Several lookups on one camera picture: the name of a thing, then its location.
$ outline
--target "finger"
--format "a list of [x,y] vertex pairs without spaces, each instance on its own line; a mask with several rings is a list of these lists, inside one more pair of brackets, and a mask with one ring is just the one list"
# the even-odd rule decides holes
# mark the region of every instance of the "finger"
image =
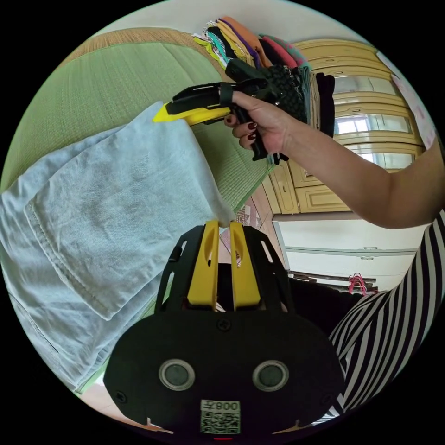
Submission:
[[240,138],[240,145],[242,148],[246,150],[251,150],[251,145],[255,142],[256,135],[255,133],[246,134],[242,138]]
[[253,111],[264,105],[263,101],[256,99],[255,97],[248,96],[240,91],[234,91],[232,95],[233,103],[236,103],[239,107],[244,108],[247,111]]
[[238,124],[238,119],[236,118],[236,116],[234,114],[228,114],[224,118],[224,123],[226,126],[233,128]]
[[236,138],[242,138],[243,136],[246,136],[247,134],[251,134],[256,130],[256,123],[255,122],[247,122],[245,124],[237,125],[233,130],[232,134]]

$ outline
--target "hand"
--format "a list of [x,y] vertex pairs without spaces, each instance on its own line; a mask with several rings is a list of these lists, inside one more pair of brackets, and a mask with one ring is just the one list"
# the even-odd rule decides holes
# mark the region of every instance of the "hand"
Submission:
[[236,116],[232,114],[224,119],[226,126],[232,128],[233,135],[240,140],[240,145],[249,150],[255,141],[255,131],[258,130],[269,154],[287,155],[291,145],[291,129],[299,122],[275,105],[239,91],[233,93],[232,100],[239,107],[247,110],[252,118],[252,122],[245,124],[239,124]]

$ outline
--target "black and white striped clothing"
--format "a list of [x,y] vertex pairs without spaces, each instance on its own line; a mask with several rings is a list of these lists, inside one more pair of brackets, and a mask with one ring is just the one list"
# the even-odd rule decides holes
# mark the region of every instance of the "black and white striped clothing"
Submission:
[[427,335],[445,293],[445,209],[425,230],[403,281],[363,297],[330,335],[346,390],[313,425],[333,419],[378,394],[407,364]]

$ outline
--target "label sticker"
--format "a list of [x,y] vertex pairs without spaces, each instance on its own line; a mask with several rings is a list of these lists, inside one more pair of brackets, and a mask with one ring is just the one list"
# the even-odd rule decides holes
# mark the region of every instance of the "label sticker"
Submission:
[[201,432],[240,434],[240,403],[236,401],[201,400]]

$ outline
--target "woman's arm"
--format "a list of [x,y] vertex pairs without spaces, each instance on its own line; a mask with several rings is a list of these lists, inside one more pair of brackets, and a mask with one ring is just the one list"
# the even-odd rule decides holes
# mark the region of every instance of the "woman's arm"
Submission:
[[431,223],[445,204],[445,167],[438,139],[409,167],[388,173],[329,136],[295,123],[285,154],[310,171],[356,214],[387,229]]

